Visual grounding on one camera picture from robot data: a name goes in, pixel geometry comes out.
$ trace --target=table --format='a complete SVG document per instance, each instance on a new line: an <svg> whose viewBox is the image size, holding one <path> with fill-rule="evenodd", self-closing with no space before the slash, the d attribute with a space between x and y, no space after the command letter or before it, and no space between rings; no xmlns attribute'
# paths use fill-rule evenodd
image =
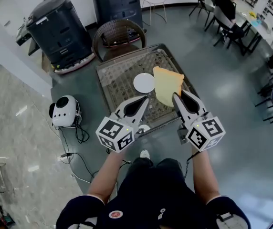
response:
<svg viewBox="0 0 273 229"><path fill-rule="evenodd" d="M245 50L242 53L243 55L245 55L247 52L253 53L253 51L262 39L264 39L269 45L272 44L273 32L268 28L267 24L264 21L260 21L259 19L252 17L249 12L238 12L237 15L245 19L245 22L241 26L242 29L246 27L246 29L244 30L245 35L249 32L251 27L255 30L255 35L253 39L249 42L247 46L244 46Z"/></svg>
<svg viewBox="0 0 273 229"><path fill-rule="evenodd" d="M156 98L155 91L141 94L133 86L133 80L138 74L149 73L153 75L153 68L157 65L184 74L164 44L137 50L97 66L97 75L110 113L114 112L125 100L147 95L149 105L140 125L156 128L178 117L173 107L165 106ZM182 89L197 95L186 76L183 80Z"/></svg>

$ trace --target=gray floor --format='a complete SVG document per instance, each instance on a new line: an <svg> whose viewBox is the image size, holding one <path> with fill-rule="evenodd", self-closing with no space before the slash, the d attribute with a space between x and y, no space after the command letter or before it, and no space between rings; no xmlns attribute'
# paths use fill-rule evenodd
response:
<svg viewBox="0 0 273 229"><path fill-rule="evenodd" d="M219 117L227 132L220 144L209 150L220 192L236 201L253 228L268 228L273 221L273 124L262 121L265 108L255 108L254 104L261 100L256 92L267 79L264 58L271 50L261 42L252 55L242 57L235 44L228 50L222 43L214 48L217 26L205 33L206 13L202 12L196 19L196 12L189 18L190 11L189 7L168 8L167 24L153 14L152 26L144 25L148 29L147 44L164 43L171 50L206 108ZM143 13L143 20L149 21L148 12ZM99 123L108 115L95 78L98 64L95 60L77 72L57 78L58 83L52 89L54 100L71 94L82 106L82 126L90 133L89 141L80 145L73 130L66 130L64 134L70 149L83 154L92 172L98 170L106 158L105 148L95 136ZM155 162L172 157L185 167L190 146L180 145L178 125L179 122L174 123L136 141L126 159L134 160L146 148ZM79 157L73 159L72 166L79 176L90 179ZM119 182L127 168L124 166L120 171ZM192 166L186 182L193 188ZM88 185L79 180L78 183L86 192Z"/></svg>
<svg viewBox="0 0 273 229"><path fill-rule="evenodd" d="M7 191L0 194L14 229L53 229L67 201L81 193L51 127L49 106L17 77L0 67L0 163Z"/></svg>

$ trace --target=shoe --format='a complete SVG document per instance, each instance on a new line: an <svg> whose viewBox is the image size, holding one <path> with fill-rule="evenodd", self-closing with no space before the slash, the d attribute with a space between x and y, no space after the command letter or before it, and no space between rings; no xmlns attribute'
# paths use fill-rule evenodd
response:
<svg viewBox="0 0 273 229"><path fill-rule="evenodd" d="M142 150L142 152L140 153L140 158L148 158L148 159L150 159L149 152L146 149Z"/></svg>
<svg viewBox="0 0 273 229"><path fill-rule="evenodd" d="M219 31L219 35L223 37L222 40L221 40L221 42L222 42L223 44L225 44L226 41L227 41L227 37L224 36L225 33L223 32L223 30L220 30L220 31Z"/></svg>

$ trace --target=black shirt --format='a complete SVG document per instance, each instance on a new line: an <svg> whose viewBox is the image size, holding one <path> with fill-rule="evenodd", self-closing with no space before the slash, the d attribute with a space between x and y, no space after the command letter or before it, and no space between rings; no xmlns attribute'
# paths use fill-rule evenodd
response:
<svg viewBox="0 0 273 229"><path fill-rule="evenodd" d="M160 225L218 229L225 228L226 220L251 228L229 197L220 196L205 205L187 187L182 175L155 167L127 175L117 197L106 205L92 195L73 198L61 212L56 229L158 229Z"/></svg>
<svg viewBox="0 0 273 229"><path fill-rule="evenodd" d="M235 19L235 6L231 0L215 0L215 3L229 20Z"/></svg>

